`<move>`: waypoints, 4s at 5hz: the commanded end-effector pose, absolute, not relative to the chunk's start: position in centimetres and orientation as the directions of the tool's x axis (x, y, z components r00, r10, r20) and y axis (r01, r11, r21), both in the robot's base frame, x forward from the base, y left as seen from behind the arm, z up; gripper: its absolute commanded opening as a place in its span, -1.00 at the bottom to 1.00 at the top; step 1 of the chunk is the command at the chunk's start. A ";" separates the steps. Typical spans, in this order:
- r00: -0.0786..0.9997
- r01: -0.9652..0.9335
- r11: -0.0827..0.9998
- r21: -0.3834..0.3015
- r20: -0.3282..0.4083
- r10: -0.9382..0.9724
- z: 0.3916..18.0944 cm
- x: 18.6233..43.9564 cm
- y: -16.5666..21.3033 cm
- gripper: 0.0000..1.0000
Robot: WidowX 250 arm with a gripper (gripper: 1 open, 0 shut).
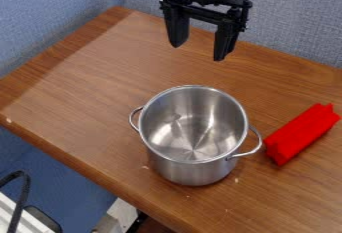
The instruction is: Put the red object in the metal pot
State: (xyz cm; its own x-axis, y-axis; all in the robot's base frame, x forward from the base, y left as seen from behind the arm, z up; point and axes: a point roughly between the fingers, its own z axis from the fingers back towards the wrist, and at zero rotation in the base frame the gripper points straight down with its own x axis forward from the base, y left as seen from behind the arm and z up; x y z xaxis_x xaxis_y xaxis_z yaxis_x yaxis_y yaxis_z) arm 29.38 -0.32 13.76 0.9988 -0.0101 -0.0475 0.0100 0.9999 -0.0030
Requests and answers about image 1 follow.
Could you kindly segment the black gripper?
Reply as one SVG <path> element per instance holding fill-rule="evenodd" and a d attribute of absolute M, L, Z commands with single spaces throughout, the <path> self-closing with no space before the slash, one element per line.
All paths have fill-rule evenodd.
<path fill-rule="evenodd" d="M 250 0 L 160 0 L 168 41 L 174 48 L 184 44 L 190 35 L 190 19 L 218 26 L 214 60 L 222 61 L 232 52 L 239 32 L 247 27 Z"/>

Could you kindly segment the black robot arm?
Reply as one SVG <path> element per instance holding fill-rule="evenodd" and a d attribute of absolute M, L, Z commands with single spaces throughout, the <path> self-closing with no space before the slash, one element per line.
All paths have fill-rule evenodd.
<path fill-rule="evenodd" d="M 168 41 L 174 48 L 190 36 L 190 19 L 216 26 L 214 60 L 222 61 L 234 51 L 239 33 L 247 29 L 250 0 L 160 0 Z"/>

